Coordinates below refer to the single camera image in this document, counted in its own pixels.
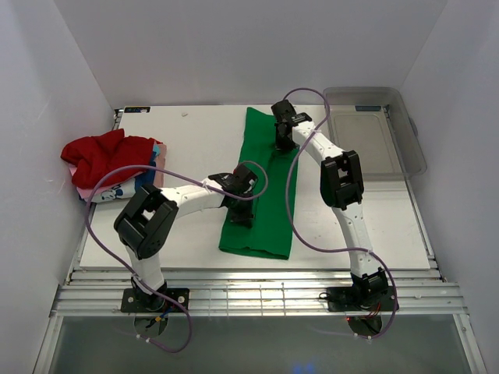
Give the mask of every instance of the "cable tie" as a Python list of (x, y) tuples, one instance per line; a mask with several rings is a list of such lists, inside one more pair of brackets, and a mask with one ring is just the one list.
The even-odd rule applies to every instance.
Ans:
[(203, 181), (203, 185), (201, 187), (203, 187), (204, 189), (206, 189), (207, 192), (211, 192), (211, 190), (208, 188), (208, 184), (207, 184), (206, 181)]

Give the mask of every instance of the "glass panel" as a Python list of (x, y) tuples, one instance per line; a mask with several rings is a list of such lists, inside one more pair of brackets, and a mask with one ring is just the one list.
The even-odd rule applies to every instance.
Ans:
[[(349, 332), (333, 316), (194, 318), (191, 344), (171, 355), (137, 340), (131, 317), (66, 317), (51, 373), (470, 372), (452, 316), (397, 316), (370, 344), (317, 330)], [(185, 336), (186, 320), (171, 318), (158, 340)]]

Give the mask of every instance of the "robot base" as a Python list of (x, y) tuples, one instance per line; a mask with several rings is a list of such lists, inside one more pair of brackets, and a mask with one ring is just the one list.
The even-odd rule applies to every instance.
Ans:
[(354, 312), (361, 310), (361, 306), (370, 306), (380, 303), (380, 312), (391, 312), (394, 307), (395, 297), (393, 295), (393, 287), (387, 288), (387, 293), (378, 296), (375, 302), (370, 302), (370, 305), (362, 305), (362, 303), (353, 302), (358, 298), (353, 287), (328, 287), (327, 294), (327, 310), (329, 312)]
[[(188, 288), (160, 288), (158, 289), (163, 295), (168, 296), (176, 300), (184, 308), (189, 309), (189, 289)], [(145, 304), (137, 299), (136, 289), (127, 288), (123, 292), (122, 306), (120, 311), (123, 313), (152, 313), (152, 312), (163, 312), (171, 308), (171, 313), (181, 313), (182, 311), (176, 308), (174, 305), (161, 305), (157, 310), (151, 310), (145, 306)]]

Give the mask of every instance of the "black bracket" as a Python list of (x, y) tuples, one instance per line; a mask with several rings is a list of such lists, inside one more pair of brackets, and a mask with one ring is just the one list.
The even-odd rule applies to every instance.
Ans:
[(393, 310), (395, 297), (393, 287), (388, 286), (384, 270), (379, 269), (371, 275), (364, 274), (357, 277), (352, 274), (351, 287), (326, 288), (324, 299), (330, 312), (351, 312), (362, 310), (380, 304), (380, 311)]
[[(220, 173), (208, 176), (216, 181), (221, 188), (233, 195), (241, 197), (253, 196), (253, 188), (258, 182), (258, 177), (246, 165), (240, 164), (230, 173)], [(253, 226), (253, 201), (237, 200), (226, 196), (222, 203), (228, 209), (228, 217), (231, 222), (251, 228)]]
[[(151, 219), (143, 213), (154, 212)], [(142, 185), (115, 221), (121, 242), (129, 246), (137, 259), (148, 259), (163, 247), (179, 208), (153, 185)]]
[(297, 145), (293, 142), (292, 128), (301, 122), (312, 121), (307, 113), (296, 114), (295, 108), (287, 100), (279, 101), (271, 107), (275, 117), (275, 147), (278, 150), (294, 150)]
[(320, 163), (320, 195), (327, 206), (345, 210), (352, 203), (360, 203), (363, 192), (357, 152), (345, 151), (341, 156), (327, 157)]
[[(188, 288), (167, 288), (165, 284), (157, 291), (176, 300), (184, 308), (189, 309)], [(171, 309), (170, 312), (173, 313), (182, 312), (174, 304), (169, 305), (163, 298), (159, 298), (156, 295), (146, 295), (140, 289), (127, 288), (123, 292), (122, 306), (120, 308), (120, 311), (123, 313), (161, 313), (168, 309)]]
[(328, 287), (326, 288), (327, 310), (329, 312), (358, 312), (362, 311), (362, 307), (372, 307), (378, 302), (380, 303), (380, 312), (390, 312), (393, 310), (395, 303), (393, 287), (389, 286), (386, 293), (381, 295), (376, 304), (352, 304), (352, 300), (356, 298), (356, 292), (352, 287)]

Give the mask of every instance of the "clear plastic bin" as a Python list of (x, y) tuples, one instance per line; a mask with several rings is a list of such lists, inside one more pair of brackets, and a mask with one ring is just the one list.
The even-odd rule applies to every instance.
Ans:
[(400, 93), (388, 87), (333, 87), (331, 140), (360, 157), (366, 180), (397, 180), (420, 175), (426, 161)]

